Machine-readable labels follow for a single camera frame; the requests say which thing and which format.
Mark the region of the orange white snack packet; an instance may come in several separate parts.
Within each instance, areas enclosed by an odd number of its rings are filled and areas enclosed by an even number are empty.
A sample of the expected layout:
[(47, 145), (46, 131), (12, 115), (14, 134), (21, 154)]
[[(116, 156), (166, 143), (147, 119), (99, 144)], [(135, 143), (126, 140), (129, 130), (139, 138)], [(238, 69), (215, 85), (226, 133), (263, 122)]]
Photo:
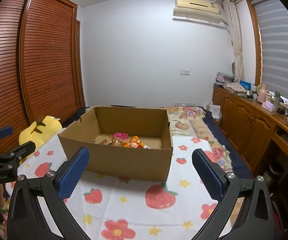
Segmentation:
[(144, 148), (145, 144), (141, 142), (138, 136), (133, 136), (130, 141), (123, 143), (123, 147)]

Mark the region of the pink chicken leg snack packet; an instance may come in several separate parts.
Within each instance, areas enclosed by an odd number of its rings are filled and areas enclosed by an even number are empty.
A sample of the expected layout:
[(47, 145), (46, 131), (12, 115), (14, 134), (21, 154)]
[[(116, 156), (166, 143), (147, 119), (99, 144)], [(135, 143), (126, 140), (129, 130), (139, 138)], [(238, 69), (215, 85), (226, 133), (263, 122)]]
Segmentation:
[(127, 133), (115, 133), (112, 135), (112, 145), (113, 146), (123, 146), (123, 143), (128, 139)]

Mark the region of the yellow plush toy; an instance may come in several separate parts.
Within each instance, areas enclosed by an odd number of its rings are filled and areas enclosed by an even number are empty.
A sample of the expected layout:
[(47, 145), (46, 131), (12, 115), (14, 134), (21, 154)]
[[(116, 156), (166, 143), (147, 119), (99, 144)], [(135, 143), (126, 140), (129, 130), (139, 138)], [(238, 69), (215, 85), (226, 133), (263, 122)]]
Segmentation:
[(41, 146), (61, 130), (62, 125), (59, 119), (49, 115), (43, 116), (19, 134), (19, 145), (32, 141), (35, 144), (35, 150), (33, 152), (33, 154), (35, 154)]

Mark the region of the wooden sideboard cabinet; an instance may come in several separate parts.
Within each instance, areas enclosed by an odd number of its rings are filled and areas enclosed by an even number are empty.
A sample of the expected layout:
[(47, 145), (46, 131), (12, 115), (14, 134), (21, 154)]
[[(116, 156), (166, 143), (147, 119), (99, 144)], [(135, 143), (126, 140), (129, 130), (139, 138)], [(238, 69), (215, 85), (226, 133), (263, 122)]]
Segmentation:
[(260, 103), (213, 86), (212, 103), (220, 106), (219, 127), (252, 174), (265, 172), (279, 158), (288, 161), (288, 120)]

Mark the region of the wooden louvered wardrobe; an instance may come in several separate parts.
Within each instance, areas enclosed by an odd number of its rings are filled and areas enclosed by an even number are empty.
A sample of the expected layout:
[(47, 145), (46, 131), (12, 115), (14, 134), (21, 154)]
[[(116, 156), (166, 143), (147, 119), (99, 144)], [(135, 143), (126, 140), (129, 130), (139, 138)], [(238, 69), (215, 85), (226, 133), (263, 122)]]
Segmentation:
[(18, 145), (32, 122), (65, 122), (85, 105), (77, 5), (69, 0), (0, 2), (0, 153)]

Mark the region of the clear biscuit stick packet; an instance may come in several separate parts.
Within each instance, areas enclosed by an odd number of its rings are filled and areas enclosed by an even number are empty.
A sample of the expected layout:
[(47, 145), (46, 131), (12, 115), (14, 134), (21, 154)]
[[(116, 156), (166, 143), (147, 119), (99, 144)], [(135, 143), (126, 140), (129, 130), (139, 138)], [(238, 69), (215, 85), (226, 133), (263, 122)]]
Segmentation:
[(113, 139), (111, 136), (104, 134), (97, 139), (96, 143), (101, 145), (111, 145), (112, 141)]

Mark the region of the pink tissue box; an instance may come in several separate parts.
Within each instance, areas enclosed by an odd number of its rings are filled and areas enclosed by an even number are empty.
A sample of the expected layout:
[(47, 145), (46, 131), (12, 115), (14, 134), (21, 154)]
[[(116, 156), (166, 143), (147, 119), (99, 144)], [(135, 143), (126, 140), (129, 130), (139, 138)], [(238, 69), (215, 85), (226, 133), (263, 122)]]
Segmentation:
[(273, 113), (277, 110), (277, 107), (269, 101), (263, 102), (261, 107), (264, 108), (265, 110), (271, 112), (271, 113)]

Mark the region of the brown cardboard box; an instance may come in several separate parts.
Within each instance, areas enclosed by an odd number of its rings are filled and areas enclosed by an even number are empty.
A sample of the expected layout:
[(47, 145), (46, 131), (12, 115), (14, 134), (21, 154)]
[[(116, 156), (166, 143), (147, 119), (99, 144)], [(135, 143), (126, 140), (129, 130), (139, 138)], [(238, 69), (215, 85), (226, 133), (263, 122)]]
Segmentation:
[(89, 150), (87, 171), (165, 182), (173, 144), (166, 109), (96, 106), (60, 133), (68, 158)]

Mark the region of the pink thermos bottle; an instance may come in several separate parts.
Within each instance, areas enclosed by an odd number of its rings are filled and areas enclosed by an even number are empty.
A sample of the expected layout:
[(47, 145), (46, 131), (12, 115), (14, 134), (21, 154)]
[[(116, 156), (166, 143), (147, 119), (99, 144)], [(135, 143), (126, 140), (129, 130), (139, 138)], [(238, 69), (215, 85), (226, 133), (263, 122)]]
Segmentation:
[(257, 87), (257, 101), (259, 103), (263, 103), (266, 101), (266, 94), (267, 94), (267, 86), (266, 84), (261, 84), (261, 85), (258, 85)]

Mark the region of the small white desk fan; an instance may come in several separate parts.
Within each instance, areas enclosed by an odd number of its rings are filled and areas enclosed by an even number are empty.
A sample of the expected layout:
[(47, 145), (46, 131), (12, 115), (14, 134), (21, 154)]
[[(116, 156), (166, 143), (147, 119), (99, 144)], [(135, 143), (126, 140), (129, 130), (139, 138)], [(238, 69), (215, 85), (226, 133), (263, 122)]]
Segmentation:
[(232, 76), (235, 76), (235, 62), (232, 63)]

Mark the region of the grey zebra window blind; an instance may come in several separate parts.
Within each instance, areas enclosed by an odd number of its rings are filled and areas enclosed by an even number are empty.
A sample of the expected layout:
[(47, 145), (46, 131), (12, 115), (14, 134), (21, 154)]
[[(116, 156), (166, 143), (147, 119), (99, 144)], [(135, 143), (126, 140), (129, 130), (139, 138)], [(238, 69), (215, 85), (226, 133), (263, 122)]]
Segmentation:
[(262, 50), (262, 81), (288, 99), (288, 11), (280, 0), (253, 0)]

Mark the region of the cream patterned curtain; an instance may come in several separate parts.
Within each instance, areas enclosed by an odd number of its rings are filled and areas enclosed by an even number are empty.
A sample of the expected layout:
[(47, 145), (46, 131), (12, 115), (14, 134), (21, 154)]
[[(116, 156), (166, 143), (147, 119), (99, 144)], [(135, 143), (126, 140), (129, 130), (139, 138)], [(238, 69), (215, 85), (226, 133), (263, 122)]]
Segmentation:
[(240, 82), (245, 79), (245, 69), (242, 55), (242, 36), (239, 16), (236, 5), (231, 0), (223, 1), (224, 12), (226, 13), (229, 32), (232, 38), (232, 46), (234, 52), (235, 63), (235, 81)]

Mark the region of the white wall switch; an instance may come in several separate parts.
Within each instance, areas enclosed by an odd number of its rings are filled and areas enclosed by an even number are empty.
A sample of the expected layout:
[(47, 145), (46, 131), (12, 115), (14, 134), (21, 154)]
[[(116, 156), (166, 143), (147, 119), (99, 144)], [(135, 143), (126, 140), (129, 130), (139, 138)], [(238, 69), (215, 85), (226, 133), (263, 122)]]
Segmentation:
[(180, 75), (190, 75), (190, 71), (189, 70), (181, 70)]

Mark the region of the beige wall air conditioner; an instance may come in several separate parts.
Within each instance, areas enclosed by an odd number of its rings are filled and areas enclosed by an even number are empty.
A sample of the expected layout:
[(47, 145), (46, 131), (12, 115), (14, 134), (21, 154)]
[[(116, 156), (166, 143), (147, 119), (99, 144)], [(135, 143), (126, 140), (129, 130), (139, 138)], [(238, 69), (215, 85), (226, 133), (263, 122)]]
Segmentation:
[(173, 16), (215, 24), (222, 22), (218, 5), (206, 0), (175, 0)]

